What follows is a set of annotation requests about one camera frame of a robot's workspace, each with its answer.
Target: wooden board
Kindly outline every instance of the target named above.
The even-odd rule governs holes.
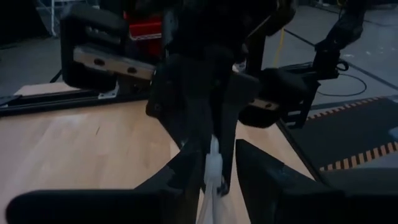
[[[23,87],[18,94],[68,89],[56,84]],[[141,184],[179,152],[160,123],[145,114],[145,106],[146,101],[138,101],[0,118],[0,209],[35,189],[132,189]],[[239,123],[236,135],[311,177],[277,126]],[[236,223],[249,223],[235,163],[223,203]]]

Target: red object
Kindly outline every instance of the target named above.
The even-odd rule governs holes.
[[[130,24],[130,33],[136,39],[137,46],[150,55],[162,54],[162,17],[154,16],[145,20],[137,20],[124,14]]]

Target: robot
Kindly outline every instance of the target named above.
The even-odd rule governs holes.
[[[129,55],[122,18],[74,4],[61,20],[63,79],[121,97],[148,91],[146,113],[162,123],[180,153],[132,190],[20,195],[7,208],[10,224],[195,223],[201,189],[212,187],[218,198],[229,193],[234,146],[251,223],[373,223],[380,222],[378,212],[394,208],[387,202],[396,200],[396,191],[369,190],[365,180],[355,187],[315,182],[245,140],[235,141],[238,120],[259,128],[280,119],[293,128],[304,125],[318,81],[337,78],[339,64],[348,69],[340,50],[360,38],[367,1],[346,3],[345,13],[316,45],[312,63],[264,70],[251,60],[251,50],[293,19],[291,0],[125,3],[136,17],[167,12],[162,59],[154,65]],[[167,18],[176,22],[168,24]],[[249,49],[247,70],[233,72],[243,43]]]

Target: black and orange striped tape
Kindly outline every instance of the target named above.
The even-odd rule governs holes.
[[[325,112],[322,112],[322,113],[318,113],[318,114],[309,116],[309,117],[307,117],[307,120],[320,118],[320,117],[326,116],[326,115],[331,115],[333,113],[337,113],[337,112],[340,112],[340,111],[343,111],[343,110],[354,108],[354,107],[359,106],[359,105],[365,105],[366,103],[370,103],[370,102],[373,102],[373,101],[376,101],[376,100],[380,100],[380,99],[383,99],[383,97],[369,98],[369,99],[361,100],[361,101],[358,101],[358,102],[355,102],[355,103],[351,103],[351,104],[347,104],[347,105],[344,105],[344,106],[340,106],[339,108],[335,108],[335,109],[332,109],[332,110],[329,110],[329,111],[325,111]]]
[[[325,167],[321,167],[320,171],[331,171],[339,169],[350,169],[354,168],[365,162],[377,159],[382,156],[386,156],[390,153],[398,151],[398,142],[390,142],[388,144],[376,147],[373,150],[368,150],[366,152],[361,152],[358,155],[351,156],[349,158],[337,161],[333,164],[328,164]]]

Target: black cable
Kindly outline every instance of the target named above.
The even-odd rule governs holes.
[[[364,92],[368,89],[368,85],[366,84],[366,82],[365,82],[364,80],[358,78],[358,77],[355,77],[355,76],[353,76],[353,75],[348,75],[348,74],[340,74],[340,76],[347,76],[347,77],[351,77],[351,78],[354,78],[354,79],[360,81],[360,82],[363,84],[363,87],[364,87],[363,90],[361,90],[361,91],[359,91],[359,92],[357,92],[357,93],[347,94],[347,95],[327,94],[327,93],[321,93],[321,92],[319,92],[319,91],[317,91],[317,93],[319,93],[320,95],[323,95],[323,96],[348,97],[348,96],[358,96],[358,95],[364,93]]]

